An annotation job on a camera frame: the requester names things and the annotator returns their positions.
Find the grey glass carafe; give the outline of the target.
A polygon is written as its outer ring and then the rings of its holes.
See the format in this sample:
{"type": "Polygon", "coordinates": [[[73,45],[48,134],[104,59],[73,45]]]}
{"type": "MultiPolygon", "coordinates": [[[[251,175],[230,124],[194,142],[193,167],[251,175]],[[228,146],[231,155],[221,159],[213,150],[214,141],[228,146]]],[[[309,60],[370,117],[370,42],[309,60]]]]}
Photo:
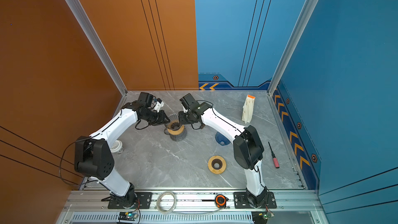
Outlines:
{"type": "Polygon", "coordinates": [[[187,136],[187,131],[184,129],[180,134],[170,134],[168,129],[164,129],[164,134],[168,135],[173,141],[182,141],[187,136]]]}

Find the grey ribbed glass dripper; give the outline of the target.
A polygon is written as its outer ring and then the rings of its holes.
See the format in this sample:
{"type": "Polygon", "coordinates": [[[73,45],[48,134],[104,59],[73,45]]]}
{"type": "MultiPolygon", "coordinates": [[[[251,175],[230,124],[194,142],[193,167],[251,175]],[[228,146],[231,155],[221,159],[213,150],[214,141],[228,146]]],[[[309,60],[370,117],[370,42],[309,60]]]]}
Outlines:
{"type": "Polygon", "coordinates": [[[167,123],[167,124],[165,125],[166,127],[167,127],[168,125],[170,125],[171,123],[174,123],[174,122],[179,122],[179,123],[180,123],[179,115],[178,115],[178,114],[171,114],[171,115],[169,115],[169,120],[170,120],[170,122],[167,123]]]}

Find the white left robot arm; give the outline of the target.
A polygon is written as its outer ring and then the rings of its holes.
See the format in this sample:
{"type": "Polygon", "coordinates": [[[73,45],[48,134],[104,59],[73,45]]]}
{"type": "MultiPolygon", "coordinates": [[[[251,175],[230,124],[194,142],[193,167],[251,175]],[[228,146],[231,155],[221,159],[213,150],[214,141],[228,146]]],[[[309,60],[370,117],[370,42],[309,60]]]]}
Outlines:
{"type": "Polygon", "coordinates": [[[130,126],[142,120],[149,126],[171,122],[163,110],[134,101],[126,103],[118,115],[90,136],[79,137],[75,145],[75,171],[103,185],[110,191],[109,201],[122,208],[132,208],[137,196],[134,185],[117,172],[110,149],[130,126]]]}

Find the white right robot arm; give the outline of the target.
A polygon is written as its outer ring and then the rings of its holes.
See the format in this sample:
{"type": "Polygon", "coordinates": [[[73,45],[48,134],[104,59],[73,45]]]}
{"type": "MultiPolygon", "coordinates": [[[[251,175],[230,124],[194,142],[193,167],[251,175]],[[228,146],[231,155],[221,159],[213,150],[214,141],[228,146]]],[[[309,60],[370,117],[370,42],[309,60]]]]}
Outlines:
{"type": "Polygon", "coordinates": [[[215,129],[233,144],[235,161],[244,169],[246,194],[253,208],[276,208],[276,199],[265,185],[262,175],[264,146],[255,127],[245,127],[221,115],[206,101],[181,98],[183,111],[178,113],[181,124],[200,123],[200,128],[215,129]]]}

